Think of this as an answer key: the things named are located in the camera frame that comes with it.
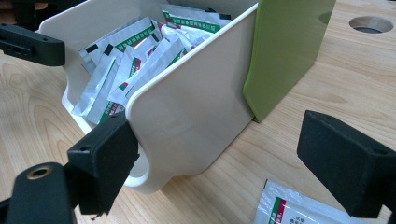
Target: white plastic bin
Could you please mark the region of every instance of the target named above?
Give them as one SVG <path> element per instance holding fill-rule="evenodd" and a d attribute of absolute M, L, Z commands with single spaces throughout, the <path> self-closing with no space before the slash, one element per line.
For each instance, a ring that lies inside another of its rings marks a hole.
<path fill-rule="evenodd" d="M 176 175 L 205 170 L 253 118 L 242 95 L 250 63 L 257 1 L 90 0 L 44 21 L 40 33 L 66 45 L 70 112 L 90 75 L 78 51 L 136 16 L 164 22 L 160 4 L 211 7 L 233 21 L 152 79 L 130 99 L 126 115 L 141 148 L 125 184 L 143 193 Z M 87 133 L 92 125 L 73 116 Z"/>

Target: wood grain surface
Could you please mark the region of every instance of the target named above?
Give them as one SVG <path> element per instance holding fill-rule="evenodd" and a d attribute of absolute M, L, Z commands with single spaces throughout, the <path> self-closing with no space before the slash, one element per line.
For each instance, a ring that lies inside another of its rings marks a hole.
<path fill-rule="evenodd" d="M 142 195 L 123 188 L 108 216 L 78 223 L 252 223 L 266 179 L 343 209 L 297 158 L 306 109 L 339 118 L 396 149 L 396 28 L 365 34 L 349 21 L 377 16 L 396 24 L 396 4 L 339 0 L 315 65 L 262 122 L 251 122 L 199 175 L 173 178 Z M 67 162 L 83 132 L 61 104 L 62 68 L 0 55 L 0 201 L 23 170 L 46 161 Z M 386 223 L 389 210 L 379 219 Z"/>

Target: green panel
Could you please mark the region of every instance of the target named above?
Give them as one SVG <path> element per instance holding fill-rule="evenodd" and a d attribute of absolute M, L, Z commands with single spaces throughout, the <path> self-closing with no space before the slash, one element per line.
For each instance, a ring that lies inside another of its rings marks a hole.
<path fill-rule="evenodd" d="M 244 96 L 261 122 L 315 62 L 335 0 L 261 0 Z"/>

